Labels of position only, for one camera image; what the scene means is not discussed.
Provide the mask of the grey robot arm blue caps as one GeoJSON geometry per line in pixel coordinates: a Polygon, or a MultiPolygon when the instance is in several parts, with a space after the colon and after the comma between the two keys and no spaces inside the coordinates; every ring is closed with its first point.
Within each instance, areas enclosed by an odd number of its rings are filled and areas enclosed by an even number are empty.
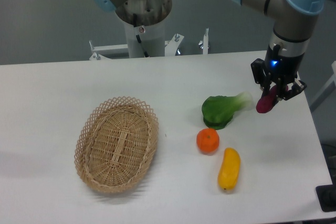
{"type": "MultiPolygon", "coordinates": [[[[325,0],[232,0],[275,20],[265,58],[251,64],[262,98],[289,100],[306,84],[297,72],[325,0]]],[[[94,0],[105,12],[114,12],[125,25],[131,58],[168,54],[163,22],[172,0],[94,0]]]]}

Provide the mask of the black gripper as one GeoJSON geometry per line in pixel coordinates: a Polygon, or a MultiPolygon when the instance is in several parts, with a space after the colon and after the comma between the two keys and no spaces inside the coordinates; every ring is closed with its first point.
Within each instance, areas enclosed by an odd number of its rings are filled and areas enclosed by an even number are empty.
{"type": "Polygon", "coordinates": [[[260,85],[262,96],[269,94],[271,82],[278,83],[280,79],[285,84],[278,91],[278,99],[288,101],[307,87],[305,82],[296,79],[304,54],[285,57],[274,48],[278,46],[267,48],[265,61],[259,58],[253,61],[251,70],[255,83],[260,85]]]}

